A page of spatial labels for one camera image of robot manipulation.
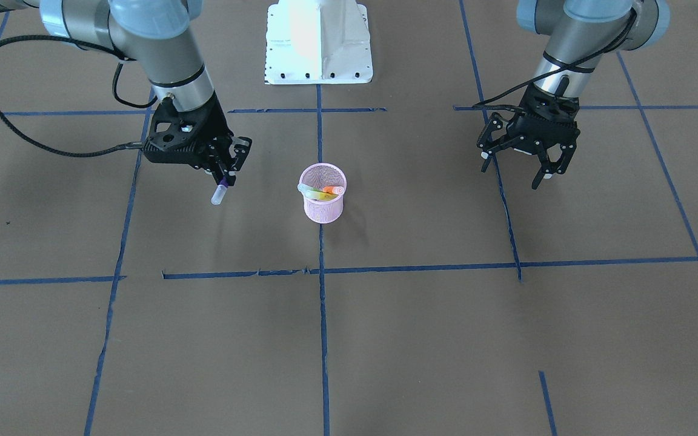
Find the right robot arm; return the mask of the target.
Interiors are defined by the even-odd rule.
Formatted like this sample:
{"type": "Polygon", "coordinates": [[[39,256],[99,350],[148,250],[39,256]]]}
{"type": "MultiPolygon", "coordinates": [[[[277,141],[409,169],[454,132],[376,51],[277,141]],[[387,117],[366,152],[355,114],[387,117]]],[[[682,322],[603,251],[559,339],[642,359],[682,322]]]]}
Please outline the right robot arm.
{"type": "MultiPolygon", "coordinates": [[[[219,187],[235,185],[251,140],[235,136],[206,69],[190,22],[201,1],[0,1],[0,12],[35,8],[45,35],[0,41],[56,41],[113,55],[119,66],[138,62],[157,105],[144,140],[89,153],[89,157],[139,150],[150,162],[189,165],[210,174],[219,187]]],[[[0,110],[0,120],[18,130],[0,110]]]]}

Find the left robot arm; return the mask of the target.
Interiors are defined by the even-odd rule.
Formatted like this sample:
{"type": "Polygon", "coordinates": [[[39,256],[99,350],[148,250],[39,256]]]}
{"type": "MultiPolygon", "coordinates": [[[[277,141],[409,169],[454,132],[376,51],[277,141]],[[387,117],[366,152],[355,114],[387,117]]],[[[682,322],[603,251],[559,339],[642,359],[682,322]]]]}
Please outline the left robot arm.
{"type": "Polygon", "coordinates": [[[516,86],[524,91],[519,104],[499,105],[497,97],[476,103],[491,111],[476,145],[482,171],[507,149],[535,156],[535,190],[565,173],[573,160],[579,99],[601,57],[659,41],[670,27],[671,10],[665,1],[520,1],[516,20],[549,40],[534,77],[516,86]]]}

